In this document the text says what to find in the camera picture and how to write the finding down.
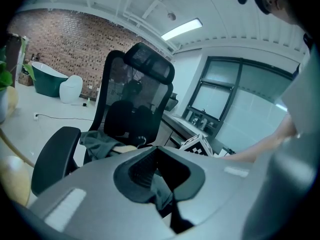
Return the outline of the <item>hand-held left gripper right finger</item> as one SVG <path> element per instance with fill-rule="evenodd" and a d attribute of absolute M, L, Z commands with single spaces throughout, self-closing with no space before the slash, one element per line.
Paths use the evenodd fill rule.
<path fill-rule="evenodd" d="M 243 240 L 248 204 L 234 198 L 249 164 L 158 147 L 157 168 L 173 194 L 170 234 L 157 240 Z"/>

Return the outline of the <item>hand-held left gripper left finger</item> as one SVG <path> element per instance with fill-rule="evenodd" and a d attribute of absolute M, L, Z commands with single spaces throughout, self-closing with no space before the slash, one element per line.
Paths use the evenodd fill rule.
<path fill-rule="evenodd" d="M 46 240 L 173 240 L 177 234 L 153 203 L 126 198 L 116 168 L 142 152 L 92 161 L 59 180 L 31 205 L 30 224 Z"/>

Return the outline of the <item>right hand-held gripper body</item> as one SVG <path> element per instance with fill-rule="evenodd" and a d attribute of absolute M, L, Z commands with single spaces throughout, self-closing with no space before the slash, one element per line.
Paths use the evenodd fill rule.
<path fill-rule="evenodd" d="M 187 139 L 179 149 L 202 156 L 213 157 L 213 150 L 202 133 Z"/>

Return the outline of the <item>grey robe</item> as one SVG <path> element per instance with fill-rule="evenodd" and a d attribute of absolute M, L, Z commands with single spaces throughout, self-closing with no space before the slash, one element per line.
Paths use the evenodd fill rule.
<path fill-rule="evenodd" d="M 88 152 L 88 159 L 84 163 L 117 156 L 138 149 L 134 145 L 126 145 L 98 130 L 81 133 L 79 144 L 84 146 Z M 156 170 L 153 174 L 149 189 L 155 194 L 154 204 L 159 214 L 163 218 L 170 215 L 172 213 L 173 193 L 159 170 Z"/>

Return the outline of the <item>person's right forearm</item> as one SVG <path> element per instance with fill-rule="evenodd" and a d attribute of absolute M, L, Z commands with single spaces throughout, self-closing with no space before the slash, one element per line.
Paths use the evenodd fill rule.
<path fill-rule="evenodd" d="M 285 139 L 297 135 L 297 129 L 292 117 L 287 113 L 277 129 L 269 136 L 244 151 L 221 157 L 225 160 L 254 163 L 259 155 L 278 147 Z"/>

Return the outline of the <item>black framed window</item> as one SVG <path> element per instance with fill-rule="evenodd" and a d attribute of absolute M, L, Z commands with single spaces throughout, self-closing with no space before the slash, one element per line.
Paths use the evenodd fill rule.
<path fill-rule="evenodd" d="M 215 137 L 228 113 L 272 126 L 287 109 L 281 95 L 294 74 L 254 60 L 209 56 L 182 118 Z"/>

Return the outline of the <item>yellow round side table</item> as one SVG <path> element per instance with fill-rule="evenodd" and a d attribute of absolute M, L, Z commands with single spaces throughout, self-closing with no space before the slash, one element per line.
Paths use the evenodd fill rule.
<path fill-rule="evenodd" d="M 23 155 L 19 149 L 9 140 L 0 122 L 0 141 L 10 150 L 10 155 L 0 158 L 0 187 L 12 201 L 27 207 L 31 196 L 31 176 L 28 168 L 34 168 L 35 164 Z"/>

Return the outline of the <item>black office chair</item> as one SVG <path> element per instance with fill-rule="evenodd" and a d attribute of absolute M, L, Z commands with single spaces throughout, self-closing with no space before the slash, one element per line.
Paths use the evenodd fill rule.
<path fill-rule="evenodd" d="M 111 51 L 105 60 L 100 94 L 89 131 L 137 148 L 153 143 L 173 92 L 174 66 L 139 42 L 127 52 Z M 38 196 L 78 165 L 74 154 L 81 131 L 64 126 L 42 148 L 34 166 L 31 191 Z"/>

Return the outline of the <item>white toilet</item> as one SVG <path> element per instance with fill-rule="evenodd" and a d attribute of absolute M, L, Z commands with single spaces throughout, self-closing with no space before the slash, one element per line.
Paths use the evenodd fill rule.
<path fill-rule="evenodd" d="M 59 86 L 59 97 L 62 103 L 74 103 L 81 94 L 83 88 L 83 79 L 78 75 L 70 76 Z"/>

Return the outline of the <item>green bathtub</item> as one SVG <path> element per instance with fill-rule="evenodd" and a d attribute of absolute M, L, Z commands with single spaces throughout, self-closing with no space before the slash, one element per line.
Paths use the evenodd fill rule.
<path fill-rule="evenodd" d="M 33 85 L 38 94 L 57 98 L 60 96 L 60 85 L 69 77 L 41 62 L 31 64 L 34 78 Z"/>

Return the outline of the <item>long ceiling light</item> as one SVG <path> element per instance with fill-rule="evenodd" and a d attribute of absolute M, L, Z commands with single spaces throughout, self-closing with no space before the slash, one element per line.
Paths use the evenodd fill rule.
<path fill-rule="evenodd" d="M 161 36 L 161 38 L 164 41 L 168 41 L 172 38 L 175 38 L 181 34 L 187 33 L 189 31 L 195 30 L 195 29 L 199 29 L 203 26 L 202 22 L 198 19 L 195 18 L 191 21 L 188 21 L 180 26 L 177 26 L 176 28 L 168 31 L 167 33 L 163 34 Z"/>

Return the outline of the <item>potted green plant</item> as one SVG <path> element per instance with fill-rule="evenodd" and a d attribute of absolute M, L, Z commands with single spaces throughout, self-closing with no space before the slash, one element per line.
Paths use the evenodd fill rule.
<path fill-rule="evenodd" d="M 11 68 L 7 68 L 6 48 L 6 45 L 0 48 L 0 124 L 5 121 L 7 116 L 9 108 L 8 88 L 15 82 L 12 72 L 17 68 L 17 65 L 24 67 L 31 79 L 36 80 L 34 70 L 29 64 L 16 63 Z"/>

